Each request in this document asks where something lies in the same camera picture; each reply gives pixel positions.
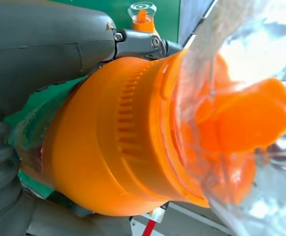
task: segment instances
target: machine part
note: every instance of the machine part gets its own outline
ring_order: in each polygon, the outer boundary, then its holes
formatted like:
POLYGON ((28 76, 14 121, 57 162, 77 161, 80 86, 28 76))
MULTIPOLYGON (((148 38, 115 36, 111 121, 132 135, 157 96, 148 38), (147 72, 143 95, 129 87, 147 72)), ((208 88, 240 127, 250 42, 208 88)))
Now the machine part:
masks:
MULTIPOLYGON (((41 236, 45 224, 44 232, 51 233, 44 236, 108 235, 91 223, 93 218, 78 218, 22 191, 19 160, 4 142, 10 127, 3 119, 38 89, 86 75, 114 55, 114 34, 107 28, 111 22, 105 13, 51 1, 0 0, 0 236, 22 236, 27 229, 41 236)), ((105 227, 110 220, 102 219, 105 227)), ((117 225, 110 229, 113 235, 121 230, 117 225)))
POLYGON ((157 37, 152 33, 139 32, 130 29, 120 31, 124 40, 116 44, 115 58, 121 57, 144 57, 155 55, 157 58, 165 57, 165 46, 160 44, 153 46, 152 40, 157 37))
POLYGON ((182 50, 182 47, 177 43, 160 39, 152 33, 130 29, 120 30, 119 33, 123 35, 123 40, 116 44, 116 54, 114 56, 116 59, 121 57, 160 59, 182 50))
POLYGON ((120 42, 123 40, 123 35, 122 33, 115 33, 114 38, 116 42, 120 42))
POLYGON ((18 111, 36 89, 84 76, 111 59, 115 41, 107 28, 111 22, 105 13, 51 1, 0 0, 1 112, 18 111), (2 92, 3 85, 9 89, 2 92))
POLYGON ((158 48, 160 46, 160 39, 158 37, 154 37, 152 39, 152 46, 154 48, 158 48))

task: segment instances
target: green panel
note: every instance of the green panel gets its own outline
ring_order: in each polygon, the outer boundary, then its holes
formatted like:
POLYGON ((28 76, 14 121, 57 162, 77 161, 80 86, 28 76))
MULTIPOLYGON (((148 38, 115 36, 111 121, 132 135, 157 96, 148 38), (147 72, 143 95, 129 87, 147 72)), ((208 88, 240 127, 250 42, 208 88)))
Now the green panel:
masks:
MULTIPOLYGON (((127 9, 139 0, 55 0, 85 8, 102 11, 111 16, 117 28, 131 28, 127 9)), ((178 42, 180 0, 148 0, 157 7, 155 27, 163 38, 178 42)))

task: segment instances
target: clear plastic cap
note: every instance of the clear plastic cap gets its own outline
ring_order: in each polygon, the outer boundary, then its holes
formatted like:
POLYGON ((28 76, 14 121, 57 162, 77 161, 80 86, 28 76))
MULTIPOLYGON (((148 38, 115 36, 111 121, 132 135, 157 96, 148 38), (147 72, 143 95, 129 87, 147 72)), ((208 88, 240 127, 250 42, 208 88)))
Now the clear plastic cap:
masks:
POLYGON ((129 15, 135 23, 146 23, 152 20, 157 11, 157 7, 148 1, 137 2, 128 9, 129 15))
POLYGON ((219 0, 186 53, 175 135, 240 236, 286 236, 286 0, 219 0))

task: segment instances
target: orange nozzle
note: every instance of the orange nozzle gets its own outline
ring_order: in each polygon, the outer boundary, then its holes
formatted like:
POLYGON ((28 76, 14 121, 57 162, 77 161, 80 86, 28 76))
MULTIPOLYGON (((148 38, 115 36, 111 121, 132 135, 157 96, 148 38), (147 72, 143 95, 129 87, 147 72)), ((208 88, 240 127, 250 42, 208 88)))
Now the orange nozzle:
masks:
POLYGON ((224 59, 217 55, 214 63, 213 72, 210 64, 204 68, 204 83, 194 98, 200 102, 194 114, 197 136, 187 123, 181 126, 184 149, 190 162, 208 166, 191 167, 202 181, 206 182, 209 172, 215 176, 209 184, 212 192, 223 201, 238 203, 254 181, 255 151, 267 148, 286 132, 286 88, 269 78, 238 89, 241 84, 229 78, 224 59), (196 142, 197 155, 190 148, 196 142))
POLYGON ((138 24, 147 23, 150 21, 146 10, 140 10, 136 17, 136 22, 138 24))
POLYGON ((131 5, 128 13, 132 19, 134 30, 158 35, 154 22, 156 10, 157 7, 151 2, 138 2, 131 5))

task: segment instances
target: orange plastic part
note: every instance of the orange plastic part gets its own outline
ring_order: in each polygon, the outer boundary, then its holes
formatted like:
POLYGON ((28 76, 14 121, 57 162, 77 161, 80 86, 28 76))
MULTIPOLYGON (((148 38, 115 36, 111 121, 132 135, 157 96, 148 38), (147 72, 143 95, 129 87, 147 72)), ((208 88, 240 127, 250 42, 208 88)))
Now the orange plastic part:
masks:
MULTIPOLYGON (((77 204, 107 215, 142 214, 169 200, 208 207, 200 180, 190 171, 198 175, 213 172, 217 177, 214 191, 230 201, 222 188, 226 180, 222 179, 220 165, 215 165, 218 159, 196 156, 188 145, 183 148, 191 167, 186 168, 181 159, 175 136, 172 94, 184 54, 157 61, 121 58, 94 73, 71 94, 47 131, 43 150, 44 176, 77 204), (200 158, 206 159, 206 165, 196 165, 200 158)), ((221 58, 217 61, 221 63, 220 75, 227 75, 226 64, 221 58)), ((273 88, 273 92, 255 95, 251 90, 238 99, 229 99, 233 102, 219 109, 218 115, 209 108, 205 109, 207 114, 200 116, 201 122, 195 118, 200 136, 203 137, 201 148, 227 155, 232 150, 250 150, 273 142, 286 128, 286 112, 276 106, 273 99, 286 104, 286 96, 285 88, 270 81, 262 84, 261 91, 273 88), (249 109, 260 96, 264 102, 257 107, 267 109, 256 109, 257 113, 251 115, 249 109), (264 112, 282 117, 275 127, 263 128, 264 119, 261 123, 258 119, 262 120, 264 112), (262 132, 273 130, 254 143, 253 133, 244 128, 247 119, 262 132), (236 122, 239 132, 246 132, 245 144, 235 140, 240 135, 232 127, 236 122), (212 140, 211 135, 214 140, 214 133, 221 133, 225 142, 216 140, 209 145, 212 140)), ((179 132, 186 143, 194 143, 194 134, 187 124, 182 123, 179 132)), ((237 202, 251 188, 255 163, 242 155, 235 161, 228 158, 227 168, 230 173, 240 170, 242 181, 233 181, 230 188, 236 194, 237 202)))
POLYGON ((132 21, 132 29, 159 35, 155 29, 154 17, 149 17, 146 10, 140 10, 138 12, 136 20, 132 21))
POLYGON ((207 207, 169 145, 178 179, 162 138, 160 124, 169 124, 170 94, 182 57, 121 58, 87 79, 49 128, 44 175, 70 199, 102 214, 142 214, 169 200, 207 207))

